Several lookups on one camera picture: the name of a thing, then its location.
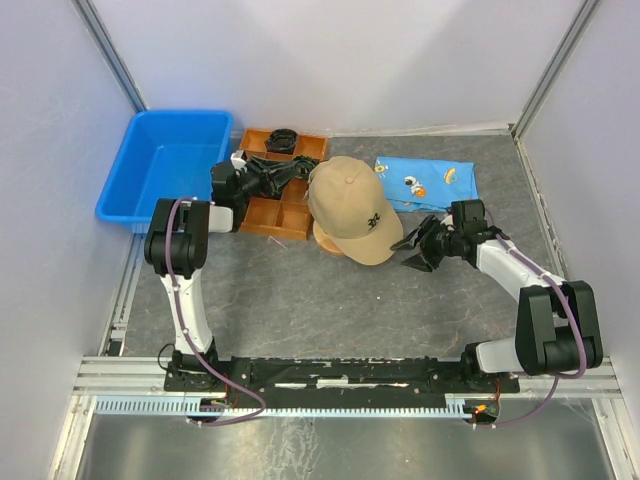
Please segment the blue astronaut print cloth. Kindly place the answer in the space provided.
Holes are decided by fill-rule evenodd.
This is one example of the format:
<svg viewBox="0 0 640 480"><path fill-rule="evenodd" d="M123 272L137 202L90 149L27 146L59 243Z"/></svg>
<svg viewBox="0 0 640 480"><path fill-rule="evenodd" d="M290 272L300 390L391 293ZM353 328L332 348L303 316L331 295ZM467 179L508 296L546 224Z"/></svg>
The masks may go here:
<svg viewBox="0 0 640 480"><path fill-rule="evenodd" d="M479 198L472 162L378 157L374 172L397 212L445 212L454 201Z"/></svg>

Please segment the beige cap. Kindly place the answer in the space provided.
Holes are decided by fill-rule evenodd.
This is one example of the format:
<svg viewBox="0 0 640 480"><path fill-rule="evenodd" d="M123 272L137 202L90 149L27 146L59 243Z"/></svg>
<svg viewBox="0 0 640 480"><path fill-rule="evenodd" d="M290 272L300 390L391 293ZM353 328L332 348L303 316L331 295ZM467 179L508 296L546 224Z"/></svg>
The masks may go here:
<svg viewBox="0 0 640 480"><path fill-rule="evenodd" d="M335 156L319 163L309 174L306 197L316 240L331 241L361 265L386 262L403 238L398 214L362 160Z"/></svg>

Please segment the wooden hat stand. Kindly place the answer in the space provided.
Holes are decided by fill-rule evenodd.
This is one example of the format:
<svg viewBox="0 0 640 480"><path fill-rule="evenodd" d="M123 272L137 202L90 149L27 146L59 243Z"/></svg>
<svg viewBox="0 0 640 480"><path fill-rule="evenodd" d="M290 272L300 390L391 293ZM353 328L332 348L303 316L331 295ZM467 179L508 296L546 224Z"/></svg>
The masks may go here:
<svg viewBox="0 0 640 480"><path fill-rule="evenodd" d="M326 253L344 256L344 252L331 240L317 221L313 223L313 236L318 246Z"/></svg>

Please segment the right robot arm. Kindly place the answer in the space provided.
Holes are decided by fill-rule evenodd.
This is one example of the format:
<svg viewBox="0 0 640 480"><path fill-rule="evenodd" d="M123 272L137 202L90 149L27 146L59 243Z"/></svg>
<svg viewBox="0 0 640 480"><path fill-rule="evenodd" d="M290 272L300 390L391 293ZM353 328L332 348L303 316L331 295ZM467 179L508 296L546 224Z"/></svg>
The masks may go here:
<svg viewBox="0 0 640 480"><path fill-rule="evenodd" d="M483 390L498 373L578 378L602 364L592 287L554 275L524 255L481 200L453 202L444 219L427 216L392 248L413 251L402 263L423 272L436 270L446 258L460 258L516 301L514 336L466 346L458 370L467 389Z"/></svg>

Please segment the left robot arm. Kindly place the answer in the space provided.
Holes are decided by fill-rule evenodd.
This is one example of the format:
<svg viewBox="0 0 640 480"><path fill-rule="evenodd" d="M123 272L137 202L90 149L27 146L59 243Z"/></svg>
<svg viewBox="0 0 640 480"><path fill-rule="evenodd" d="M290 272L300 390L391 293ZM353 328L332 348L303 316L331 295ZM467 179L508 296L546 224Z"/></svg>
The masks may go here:
<svg viewBox="0 0 640 480"><path fill-rule="evenodd" d="M256 156L227 160L211 168L212 199L157 200L144 257L170 301L175 342L167 371L186 371L187 379L201 390L219 383L221 366L201 289L209 234L237 231L253 197L279 199L292 180L308 179L317 165L316 159L305 155L286 162Z"/></svg>

